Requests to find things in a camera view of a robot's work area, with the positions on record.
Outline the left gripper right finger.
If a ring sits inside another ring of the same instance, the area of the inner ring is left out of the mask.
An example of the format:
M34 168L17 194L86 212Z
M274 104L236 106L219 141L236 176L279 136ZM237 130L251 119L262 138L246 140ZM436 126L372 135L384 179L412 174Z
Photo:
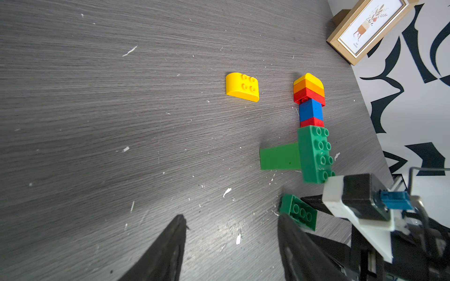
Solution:
M287 214L278 217L278 242L287 281L347 280Z

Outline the wooden framed picture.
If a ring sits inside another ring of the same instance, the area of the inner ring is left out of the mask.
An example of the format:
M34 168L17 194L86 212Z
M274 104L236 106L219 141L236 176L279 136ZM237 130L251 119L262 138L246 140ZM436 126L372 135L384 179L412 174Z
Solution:
M417 4L409 0L359 1L327 42L354 66Z

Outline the dark green long lego brick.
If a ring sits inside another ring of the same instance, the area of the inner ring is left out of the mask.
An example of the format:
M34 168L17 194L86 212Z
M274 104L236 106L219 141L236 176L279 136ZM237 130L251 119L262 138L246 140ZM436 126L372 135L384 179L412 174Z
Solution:
M329 130L321 126L305 126L297 130L300 163L304 182L322 184L335 176L328 142Z

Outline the orange lego brick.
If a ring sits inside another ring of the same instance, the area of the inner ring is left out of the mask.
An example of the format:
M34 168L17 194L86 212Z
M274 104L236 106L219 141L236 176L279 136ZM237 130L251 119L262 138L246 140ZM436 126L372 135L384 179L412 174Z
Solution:
M311 90L311 91L315 92L316 94L319 94L322 97L325 96L324 88L319 85L316 85L315 83L313 83L309 80L302 80L302 81L294 84L293 93L296 94L303 89Z

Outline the red square lego brick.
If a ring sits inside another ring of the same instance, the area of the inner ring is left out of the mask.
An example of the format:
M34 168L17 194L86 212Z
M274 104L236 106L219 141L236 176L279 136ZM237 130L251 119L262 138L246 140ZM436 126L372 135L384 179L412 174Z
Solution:
M304 121L300 122L300 127L306 127L306 126L318 126L318 127L324 127L324 122L321 119L317 119L315 117L306 119Z

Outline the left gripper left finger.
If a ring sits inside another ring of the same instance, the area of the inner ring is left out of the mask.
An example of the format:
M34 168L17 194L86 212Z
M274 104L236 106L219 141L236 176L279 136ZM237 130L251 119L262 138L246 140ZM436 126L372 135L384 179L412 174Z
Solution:
M178 281L184 258L188 226L176 215L121 281Z

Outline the light green square lego brick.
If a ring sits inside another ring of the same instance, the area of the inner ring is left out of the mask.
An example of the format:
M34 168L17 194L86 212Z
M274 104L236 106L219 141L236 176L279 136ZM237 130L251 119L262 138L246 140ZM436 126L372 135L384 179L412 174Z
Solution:
M298 143L260 150L261 170L301 170Z

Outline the dark green wide lego brick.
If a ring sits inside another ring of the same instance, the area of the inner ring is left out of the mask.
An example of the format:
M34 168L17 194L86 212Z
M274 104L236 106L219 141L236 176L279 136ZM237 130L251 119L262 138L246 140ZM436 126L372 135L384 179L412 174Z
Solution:
M292 194L281 199L280 214L287 214L301 228L316 230L318 211Z

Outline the red long lego brick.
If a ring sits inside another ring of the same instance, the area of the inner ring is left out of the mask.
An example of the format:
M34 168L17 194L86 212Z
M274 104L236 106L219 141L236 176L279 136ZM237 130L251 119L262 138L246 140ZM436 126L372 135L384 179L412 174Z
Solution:
M294 93L294 102L297 104L302 104L307 102L308 100L315 100L319 102L323 107L326 105L325 97L321 96L320 94L316 93L313 90L310 90L308 88L304 88L300 91L297 91Z

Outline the yellow curved lego brick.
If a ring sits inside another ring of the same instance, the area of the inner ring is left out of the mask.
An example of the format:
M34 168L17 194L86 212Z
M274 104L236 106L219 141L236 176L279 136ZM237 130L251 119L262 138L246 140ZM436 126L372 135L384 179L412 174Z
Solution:
M319 78L315 77L314 75L312 75L312 74L310 74L310 73L307 73L307 74L305 74L304 76L302 76L302 77L296 79L296 80L293 82L293 85L299 84L300 82L302 82L302 81L304 81L304 80L306 80L306 81L308 81L308 82L310 82L310 83L312 83L312 84L318 86L318 87L321 88L321 89L324 89L324 86L323 86L322 81L321 81Z
M226 94L244 100L259 102L259 81L241 73L230 73L226 76Z

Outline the blue square lego brick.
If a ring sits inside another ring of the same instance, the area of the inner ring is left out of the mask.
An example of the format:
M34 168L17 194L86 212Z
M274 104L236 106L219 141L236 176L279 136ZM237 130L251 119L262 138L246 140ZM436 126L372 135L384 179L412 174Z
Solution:
M315 100L308 100L299 105L300 122L311 118L323 120L322 104Z

